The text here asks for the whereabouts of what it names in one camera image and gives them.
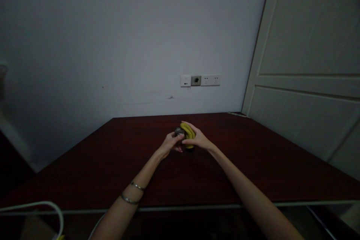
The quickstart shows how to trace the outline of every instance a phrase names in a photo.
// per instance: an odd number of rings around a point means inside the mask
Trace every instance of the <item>woman's right hand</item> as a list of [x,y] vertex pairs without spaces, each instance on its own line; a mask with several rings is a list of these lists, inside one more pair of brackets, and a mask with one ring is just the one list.
[[196,146],[199,146],[201,148],[207,149],[207,150],[214,150],[216,149],[216,145],[213,144],[202,132],[200,129],[195,127],[193,124],[190,124],[188,122],[182,121],[182,123],[188,124],[191,129],[195,132],[196,136],[195,139],[185,139],[183,140],[183,144],[194,144]]

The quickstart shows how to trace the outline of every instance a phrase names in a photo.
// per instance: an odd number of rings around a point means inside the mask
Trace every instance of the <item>wooden table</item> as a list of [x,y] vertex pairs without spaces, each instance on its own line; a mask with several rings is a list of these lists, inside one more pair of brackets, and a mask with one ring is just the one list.
[[[105,211],[181,120],[200,128],[275,203],[360,199],[360,182],[350,176],[252,119],[215,113],[113,118],[2,199],[0,207],[50,200],[65,213]],[[161,162],[140,209],[240,203],[220,166],[196,148],[172,151]]]

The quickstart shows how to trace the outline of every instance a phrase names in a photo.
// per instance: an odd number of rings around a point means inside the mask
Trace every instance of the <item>silver bracelet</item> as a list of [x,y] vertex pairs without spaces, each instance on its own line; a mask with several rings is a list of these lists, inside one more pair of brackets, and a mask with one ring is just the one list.
[[139,201],[133,201],[133,200],[125,197],[124,194],[122,194],[122,193],[121,193],[121,198],[129,204],[139,204]]
[[144,191],[145,189],[141,186],[138,186],[137,184],[134,183],[134,181],[131,181],[131,184],[135,187],[137,187],[138,189],[140,189],[141,191]]

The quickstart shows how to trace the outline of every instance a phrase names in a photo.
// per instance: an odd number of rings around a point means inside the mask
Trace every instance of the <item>electrical outlet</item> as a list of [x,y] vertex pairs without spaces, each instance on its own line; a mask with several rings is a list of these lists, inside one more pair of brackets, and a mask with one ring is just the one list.
[[220,85],[220,79],[221,79],[221,75],[213,75],[213,84],[214,86],[219,86]]
[[191,76],[191,86],[200,86],[201,85],[201,76]]
[[221,75],[202,75],[201,76],[201,86],[219,86],[220,85]]
[[201,76],[201,78],[202,78],[201,86],[209,86],[210,85],[209,75],[203,75],[203,76]]
[[191,75],[181,75],[180,76],[180,86],[181,87],[190,87],[191,86]]

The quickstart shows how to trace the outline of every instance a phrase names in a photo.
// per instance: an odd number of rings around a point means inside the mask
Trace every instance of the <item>hand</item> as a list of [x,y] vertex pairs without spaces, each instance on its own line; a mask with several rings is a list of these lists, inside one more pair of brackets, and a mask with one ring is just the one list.
[[178,151],[180,153],[182,153],[182,149],[181,146],[176,146],[176,143],[180,140],[182,140],[184,138],[184,135],[181,134],[179,136],[174,137],[175,132],[169,133],[168,135],[166,135],[166,138],[164,140],[164,142],[162,143],[162,145],[159,147],[159,149],[157,150],[157,152],[160,154],[161,159],[166,158],[169,153],[170,150],[175,150]]
[[207,149],[207,150],[214,150],[216,148],[216,145],[213,144],[202,132],[200,129],[195,127],[193,124],[190,124],[188,122],[182,121],[182,123],[188,124],[191,129],[195,132],[196,136],[195,139],[185,139],[183,140],[183,144],[194,144],[196,146],[199,146],[201,148]]

